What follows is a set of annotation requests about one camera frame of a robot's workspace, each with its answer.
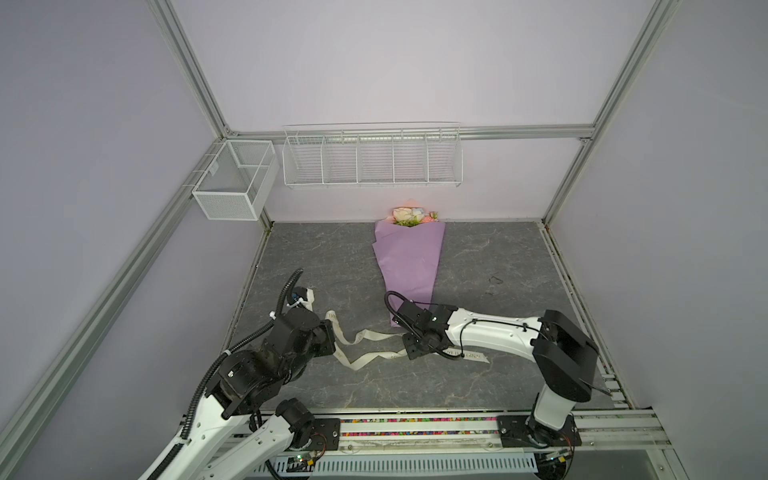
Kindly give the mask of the cream printed ribbon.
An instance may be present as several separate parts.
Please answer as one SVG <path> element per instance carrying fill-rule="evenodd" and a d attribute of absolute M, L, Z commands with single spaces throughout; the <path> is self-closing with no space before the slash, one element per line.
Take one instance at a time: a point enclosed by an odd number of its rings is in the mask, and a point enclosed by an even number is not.
<path fill-rule="evenodd" d="M 334 333 L 333 357 L 344 367 L 359 371 L 374 361 L 381 360 L 408 360 L 408 354 L 403 344 L 392 350 L 395 341 L 400 341 L 401 336 L 393 333 L 382 333 L 370 329 L 362 329 L 348 338 L 339 322 L 335 311 L 329 310 L 325 314 Z"/>

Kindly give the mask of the pink purple wrapping paper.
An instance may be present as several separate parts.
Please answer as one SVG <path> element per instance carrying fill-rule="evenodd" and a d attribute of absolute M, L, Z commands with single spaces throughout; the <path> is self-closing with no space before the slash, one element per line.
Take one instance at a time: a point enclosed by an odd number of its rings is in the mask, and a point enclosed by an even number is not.
<path fill-rule="evenodd" d="M 421 208 L 413 199 L 395 207 Z M 391 213 L 375 224 L 373 251 L 387 291 L 416 302 L 432 301 L 445 236 L 444 223 L 396 224 Z"/>

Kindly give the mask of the pink spray rose stem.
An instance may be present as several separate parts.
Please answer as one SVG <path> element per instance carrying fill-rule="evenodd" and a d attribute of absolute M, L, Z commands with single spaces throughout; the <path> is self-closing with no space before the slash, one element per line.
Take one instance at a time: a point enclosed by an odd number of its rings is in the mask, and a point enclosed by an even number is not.
<path fill-rule="evenodd" d="M 430 211 L 430 212 L 425 212 L 424 213 L 424 215 L 419 220 L 419 223 L 420 224 L 432 223 L 432 222 L 436 222 L 437 220 L 438 220 L 437 213 L 434 212 L 434 211 Z"/>

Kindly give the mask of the cream rose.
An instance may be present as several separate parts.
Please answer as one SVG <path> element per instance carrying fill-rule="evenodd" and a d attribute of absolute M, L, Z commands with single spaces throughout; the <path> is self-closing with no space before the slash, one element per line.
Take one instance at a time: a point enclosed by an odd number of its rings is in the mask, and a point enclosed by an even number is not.
<path fill-rule="evenodd" d="M 396 224 L 409 224 L 415 217 L 413 209 L 410 207 L 399 207 L 392 211 L 393 221 Z"/>

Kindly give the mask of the white rose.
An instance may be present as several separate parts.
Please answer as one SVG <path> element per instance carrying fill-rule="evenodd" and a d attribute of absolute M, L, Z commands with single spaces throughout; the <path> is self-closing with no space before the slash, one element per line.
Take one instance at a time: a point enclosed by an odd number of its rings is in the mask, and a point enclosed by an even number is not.
<path fill-rule="evenodd" d="M 421 208 L 413 208 L 411 210 L 411 215 L 412 215 L 412 219 L 414 221 L 420 223 L 423 220 L 424 216 L 425 216 L 425 212 Z"/>

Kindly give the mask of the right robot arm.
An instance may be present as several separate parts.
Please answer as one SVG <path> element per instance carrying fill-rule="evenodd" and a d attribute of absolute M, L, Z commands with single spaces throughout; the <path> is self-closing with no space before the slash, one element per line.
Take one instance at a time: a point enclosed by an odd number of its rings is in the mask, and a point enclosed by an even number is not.
<path fill-rule="evenodd" d="M 502 446 L 536 449 L 581 444 L 573 409 L 591 400 L 599 347 L 557 310 L 540 317 L 480 314 L 453 305 L 418 302 L 396 291 L 384 295 L 395 323 L 405 330 L 403 344 L 411 360 L 435 354 L 448 360 L 468 357 L 477 347 L 511 354 L 534 363 L 544 380 L 531 413 L 498 422 Z"/>

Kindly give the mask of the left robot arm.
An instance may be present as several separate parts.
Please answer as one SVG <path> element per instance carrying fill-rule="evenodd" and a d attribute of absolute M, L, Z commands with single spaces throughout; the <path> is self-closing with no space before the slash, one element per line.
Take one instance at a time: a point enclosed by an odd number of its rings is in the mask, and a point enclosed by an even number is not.
<path fill-rule="evenodd" d="M 315 417 L 297 399 L 279 403 L 264 422 L 262 406 L 297 380 L 310 361 L 334 354 L 330 321 L 312 310 L 295 270 L 265 325 L 222 351 L 196 387 L 173 439 L 145 479 L 244 479 L 290 448 L 309 445 Z"/>

